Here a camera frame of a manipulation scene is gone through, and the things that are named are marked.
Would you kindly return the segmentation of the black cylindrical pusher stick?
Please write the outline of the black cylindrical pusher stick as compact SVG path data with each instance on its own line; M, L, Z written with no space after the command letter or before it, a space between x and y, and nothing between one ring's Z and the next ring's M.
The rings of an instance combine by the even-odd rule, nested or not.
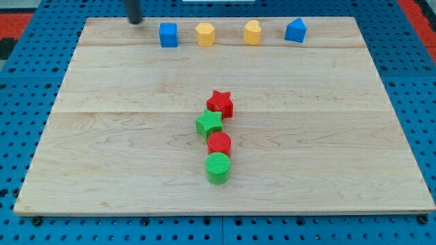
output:
M123 3L129 23L132 25L140 24L142 22L140 0L123 0Z

